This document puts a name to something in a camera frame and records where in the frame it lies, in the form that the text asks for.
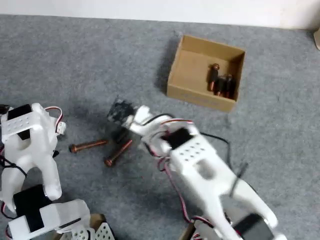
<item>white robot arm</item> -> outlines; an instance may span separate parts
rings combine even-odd
[[[52,230],[74,233],[70,239],[94,239],[95,235],[90,234],[90,211],[83,200],[52,202],[62,195],[53,154],[57,136],[64,133],[66,124],[61,121],[62,111],[54,118],[47,112],[49,109],[61,111],[59,107],[43,108],[33,103],[1,116],[1,212],[7,206],[17,215],[8,223],[15,240],[32,239]],[[28,171],[34,167],[41,170],[43,185],[21,191]]]
[[[257,231],[264,231],[266,237],[255,235],[256,239],[286,240],[283,234],[275,232],[278,220],[272,210],[249,184],[238,179],[192,121],[172,118],[170,114],[153,116],[148,107],[135,108],[121,99],[114,103],[108,119],[140,135],[141,142],[159,163],[168,162],[169,168],[192,191],[196,204],[203,210],[205,219],[202,221],[209,220],[207,224],[211,228],[214,226],[218,239],[251,240],[252,227],[257,226]],[[170,174],[166,165],[164,170]],[[220,200],[220,196],[231,192],[253,212],[236,226],[227,220]],[[251,227],[243,227],[250,221]]]

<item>wire connector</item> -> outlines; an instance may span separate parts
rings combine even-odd
[[[64,121],[61,121],[56,128],[56,133],[59,135],[65,135],[66,128],[67,124]]]

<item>white wall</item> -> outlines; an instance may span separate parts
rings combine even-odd
[[[0,0],[0,14],[315,29],[320,0]]]

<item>copper bolt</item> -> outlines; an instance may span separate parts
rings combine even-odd
[[[217,71],[220,69],[220,66],[218,63],[214,63],[211,67]]]
[[[108,144],[108,140],[104,140],[104,139],[101,139],[101,140],[98,140],[98,141],[92,141],[92,142],[86,142],[86,143],[81,143],[81,144],[72,144],[70,147],[69,147],[69,150],[70,152],[72,153],[77,153],[83,149],[90,149],[90,148],[93,148],[93,147],[97,147],[97,146],[101,146],[101,145],[106,145]]]
[[[112,165],[115,163],[116,159],[126,150],[128,147],[132,144],[132,139],[127,141],[120,149],[115,151],[111,157],[104,159],[104,164],[108,167],[112,167]]]
[[[215,82],[218,78],[218,70],[219,70],[219,64],[218,63],[214,63],[213,65],[210,66],[211,70],[210,70],[210,76],[209,76],[209,90],[210,91],[214,91],[215,88]]]
[[[215,82],[214,81],[210,82],[209,89],[212,92],[214,91],[214,89],[215,89]]]

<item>cardboard box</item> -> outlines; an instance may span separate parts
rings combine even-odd
[[[314,34],[314,42],[318,50],[320,50],[320,28]]]
[[[245,51],[222,43],[184,35],[179,43],[167,83],[167,96],[189,103],[230,112],[238,100]],[[210,65],[220,66],[219,76],[236,80],[233,99],[208,90]]]

